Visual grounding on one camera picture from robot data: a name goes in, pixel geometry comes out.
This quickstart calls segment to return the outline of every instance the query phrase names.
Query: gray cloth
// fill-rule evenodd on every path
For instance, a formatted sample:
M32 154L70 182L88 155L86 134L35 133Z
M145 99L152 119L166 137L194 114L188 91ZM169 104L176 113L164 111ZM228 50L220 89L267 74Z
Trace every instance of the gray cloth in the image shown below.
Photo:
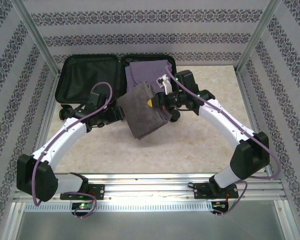
M167 74L167 65L171 72L172 65L168 60L131 62L130 65L125 68L127 92L144 82L148 82L153 87L154 94L164 92L165 89L159 87L157 79Z
M148 105L148 100L153 97L152 87L148 82L143 82L117 100L136 139L144 138L171 119L169 112L160 111Z

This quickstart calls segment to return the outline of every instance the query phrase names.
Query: marble floor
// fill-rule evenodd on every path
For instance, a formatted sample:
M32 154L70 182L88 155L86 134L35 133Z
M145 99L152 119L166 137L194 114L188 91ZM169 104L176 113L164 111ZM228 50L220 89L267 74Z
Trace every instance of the marble floor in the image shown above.
M250 128L232 66L178 66L191 70L200 90ZM63 125L56 104L48 139ZM206 120L193 112L169 122L142 140L134 139L125 121L93 128L63 157L55 173L216 173L229 165L234 149Z

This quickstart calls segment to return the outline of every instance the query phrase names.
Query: black suitcase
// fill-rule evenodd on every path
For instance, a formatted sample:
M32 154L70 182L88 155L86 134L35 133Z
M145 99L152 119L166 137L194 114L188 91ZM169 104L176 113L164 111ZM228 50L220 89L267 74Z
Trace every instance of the black suitcase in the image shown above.
M125 67L131 62L168 60L172 74L177 73L176 62L172 56L164 54L129 54L119 59L114 54L75 54L69 56L62 67L55 91L55 99L61 104L60 119L64 120L71 104L83 104L90 97L92 87L99 82L107 82L113 90L112 103L127 92ZM172 90L178 85L171 81ZM96 88L100 94L109 94L105 85Z

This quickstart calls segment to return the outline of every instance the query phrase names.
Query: aluminum frame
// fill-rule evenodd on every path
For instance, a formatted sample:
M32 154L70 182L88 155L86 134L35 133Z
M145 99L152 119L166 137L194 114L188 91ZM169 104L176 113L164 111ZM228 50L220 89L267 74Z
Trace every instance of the aluminum frame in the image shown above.
M241 95L242 95L245 110L246 110L246 113L248 115L248 119L249 119L249 122L250 122L250 125L251 125L251 129L257 133L259 131L258 130L258 125L257 125L257 122L254 118L254 113L253 113L252 107L249 104L248 95L245 91L245 87L243 85L241 75L238 72L236 72L235 74L236 74L236 80L238 82L239 89L240 89L240 92L241 92ZM270 165L266 166L264 169L265 169L265 172L267 173L268 177L273 175Z
M195 199L194 192L187 187L189 182L208 182L214 173L167 173L167 174L84 174L92 184L105 184L104 200L99 200L100 212L153 212L153 206L198 206L205 203L208 206L211 199ZM258 172L256 176L266 176L265 172ZM297 225L290 210L287 196L281 180L259 180L248 178L248 189L242 201L274 201L278 218L287 240L299 240ZM238 184L239 195L244 184ZM32 204L32 196L17 191L13 198L10 215L4 230L3 239L15 239L18 233L22 214L27 204ZM56 205L69 205L70 201L60 200L56 194L47 205L32 212L65 212L66 209L57 208ZM170 208L163 211L183 211ZM209 211L206 207L192 207L184 211Z
M48 63L51 71L54 75L57 75L60 71L56 60L52 56L44 38L41 36L40 31L38 30L31 14L27 10L27 7L23 0L11 0L11 3L17 13L19 14L21 20L23 21L24 25L26 26L27 30L29 31L30 35L32 36L33 41L39 48L40 52L44 56L44 59Z
M46 143L46 139L49 134L50 124L57 104L57 101L55 99L55 92L57 89L59 77L60 75L57 74L54 78L51 94L47 102L47 109L44 113L43 121L39 130L38 140L35 143L35 147L34 147L35 150L39 149L41 146L43 146Z
M279 6L281 0L270 0L258 22L256 25L248 43L246 44L241 57L238 61L238 63L234 66L235 72L237 74L240 74L241 71L244 69L245 64L247 63L251 53L255 49L255 46L257 45L259 39L261 38L261 35L263 34L264 30L266 29L271 17L277 10L277 7Z

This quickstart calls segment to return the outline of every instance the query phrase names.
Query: striped wall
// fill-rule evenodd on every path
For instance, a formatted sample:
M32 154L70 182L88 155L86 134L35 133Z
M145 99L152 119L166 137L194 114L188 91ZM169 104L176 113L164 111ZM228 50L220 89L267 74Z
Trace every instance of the striped wall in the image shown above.
M258 128L281 160L300 232L300 1L280 3L241 77Z
M55 60L73 54L173 56L178 65L234 65L268 0L27 0Z
M17 158L34 149L54 79L10 1L0 0L0 236Z

